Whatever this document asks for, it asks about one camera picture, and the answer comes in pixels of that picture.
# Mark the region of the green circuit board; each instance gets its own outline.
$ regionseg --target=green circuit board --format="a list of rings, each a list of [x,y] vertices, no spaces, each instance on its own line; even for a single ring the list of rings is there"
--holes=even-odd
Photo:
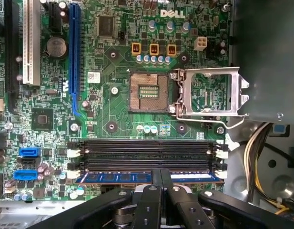
[[[59,49],[59,54],[62,48],[56,43],[57,46],[48,47],[52,38],[63,39],[68,47],[70,25],[63,21],[61,31],[53,33],[49,29],[48,13],[42,8],[41,85],[20,84],[15,108],[18,114],[12,114],[7,106],[0,112],[0,131],[8,133],[5,162],[0,164],[0,173],[4,174],[4,180],[11,179],[14,170],[19,168],[17,157],[20,147],[41,147],[42,162],[63,170],[66,169],[67,163],[72,161],[65,155],[67,142],[75,142],[78,139],[224,140],[224,135],[216,131],[220,125],[180,123],[169,114],[168,105],[175,102],[178,97],[178,87],[169,79],[169,72],[173,69],[228,66],[230,15],[221,10],[226,1],[220,0],[215,7],[208,0],[166,1],[157,3],[155,10],[146,10],[144,0],[65,2],[78,3],[82,10],[80,92],[77,101],[80,115],[74,114],[72,98],[69,95],[68,51],[55,57],[55,49]],[[17,3],[20,6],[22,31],[23,5],[21,0],[17,0]],[[162,10],[173,10],[175,14],[167,16]],[[0,22],[3,22],[3,19],[4,4],[3,0],[0,0]],[[155,29],[150,28],[150,21],[155,22]],[[169,22],[172,22],[172,31],[167,27]],[[185,22],[189,22],[190,25],[186,29]],[[194,41],[198,36],[208,39],[206,49],[200,52],[194,50]],[[133,53],[134,43],[140,44],[139,53],[143,61],[138,61],[138,55]],[[145,56],[153,56],[150,54],[151,44],[158,44],[158,60],[159,56],[167,57],[168,45],[175,47],[175,54],[169,59],[169,64],[165,61],[163,64],[159,64],[158,61],[144,61]],[[4,39],[0,37],[0,98],[7,104],[8,99],[4,93],[4,45]],[[22,53],[22,48],[20,32],[19,53]],[[160,112],[152,109],[150,112],[131,110],[133,101],[130,94],[131,83],[135,80],[134,74],[156,74],[166,77],[167,102],[166,107],[161,107]],[[150,96],[150,93],[154,93],[156,97],[159,89],[147,88],[144,91],[141,87],[139,90],[141,96]],[[192,84],[193,109],[200,111],[209,107],[213,110],[223,110],[227,107],[227,92],[226,77],[205,78],[196,75]],[[40,120],[40,117],[45,118],[46,122]],[[7,130],[6,124],[11,124],[12,127]],[[185,131],[179,131],[180,125]],[[138,130],[140,126],[144,127],[143,131]],[[146,132],[146,126],[155,126],[157,132]],[[60,186],[59,176],[53,176],[50,180],[36,181],[32,187],[25,186],[23,189],[41,189],[34,199],[67,200],[70,199],[67,193],[71,193],[78,185],[74,184],[74,180],[63,184],[63,196],[60,195]],[[52,191],[52,196],[47,196],[48,190]],[[82,198],[90,199],[100,194],[100,186],[90,186]],[[13,196],[14,193],[5,194],[2,200],[11,200]]]

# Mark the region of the chip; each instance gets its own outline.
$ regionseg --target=chip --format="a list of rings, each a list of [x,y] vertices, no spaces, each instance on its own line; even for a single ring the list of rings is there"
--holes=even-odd
[[[114,17],[99,16],[98,35],[104,38],[112,38],[114,35]]]
[[[53,109],[51,108],[32,108],[32,130],[53,130]]]

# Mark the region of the blue sata port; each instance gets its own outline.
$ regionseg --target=blue sata port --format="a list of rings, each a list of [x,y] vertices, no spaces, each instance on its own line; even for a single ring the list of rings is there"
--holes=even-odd
[[[37,148],[37,147],[20,148],[19,155],[22,157],[38,157],[40,156],[40,148]]]
[[[33,169],[17,170],[13,174],[14,179],[21,181],[36,180],[38,178],[38,171]]]

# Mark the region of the dell logo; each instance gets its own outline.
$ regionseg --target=dell logo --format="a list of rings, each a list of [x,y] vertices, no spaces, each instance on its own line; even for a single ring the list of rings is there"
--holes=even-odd
[[[170,10],[170,11],[161,10],[161,17],[165,18],[167,16],[169,18],[186,18],[184,16],[184,12],[182,10],[180,11],[180,15],[179,15],[179,12],[177,10],[176,11],[173,11],[173,10]]]

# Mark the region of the integrated circuit chip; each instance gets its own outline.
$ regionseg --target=integrated circuit chip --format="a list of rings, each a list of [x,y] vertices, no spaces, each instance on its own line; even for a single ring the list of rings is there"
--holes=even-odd
[[[132,112],[166,112],[168,107],[168,77],[164,74],[134,73],[130,75]]]
[[[98,17],[98,35],[102,38],[113,38],[114,36],[114,17]]]

